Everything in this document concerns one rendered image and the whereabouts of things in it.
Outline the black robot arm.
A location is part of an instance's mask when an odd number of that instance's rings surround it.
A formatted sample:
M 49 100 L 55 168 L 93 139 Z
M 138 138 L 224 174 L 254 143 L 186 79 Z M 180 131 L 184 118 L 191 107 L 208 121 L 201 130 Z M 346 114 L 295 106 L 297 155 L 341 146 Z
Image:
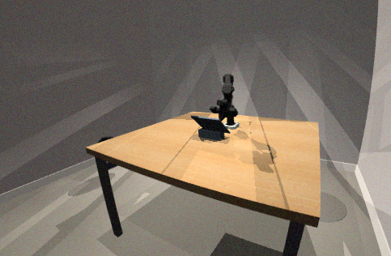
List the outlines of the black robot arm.
M 232 86 L 233 85 L 233 82 L 234 82 L 234 77 L 232 75 L 224 75 L 223 76 L 223 94 L 224 94 L 224 99 L 225 100 L 217 100 L 217 105 L 221 106 L 226 106 L 228 107 L 228 104 L 229 104 L 229 100 L 231 101 L 231 105 L 230 108 L 234 108 L 233 104 L 232 104 L 232 92 L 234 91 L 234 87 Z M 226 125 L 229 125 L 229 126 L 233 126 L 235 125 L 235 115 L 233 115 L 233 113 L 229 113 L 229 116 L 227 116 L 227 124 Z

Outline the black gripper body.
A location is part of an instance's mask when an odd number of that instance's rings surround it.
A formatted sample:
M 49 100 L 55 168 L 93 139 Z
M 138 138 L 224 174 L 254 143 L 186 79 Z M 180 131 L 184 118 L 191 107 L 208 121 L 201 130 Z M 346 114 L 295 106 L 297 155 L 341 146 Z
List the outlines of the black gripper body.
M 219 106 L 219 108 L 217 108 L 216 106 L 211 106 L 210 111 L 212 113 L 218 113 L 216 110 L 220 110 L 221 112 L 223 110 L 223 111 L 227 111 L 228 114 L 233 113 L 233 115 L 237 116 L 238 112 L 237 112 L 236 108 L 232 108 L 232 107 L 230 108 L 230 106 L 232 106 L 232 105 L 231 105 L 231 101 L 229 100 L 228 107 L 223 106 L 223 105 Z

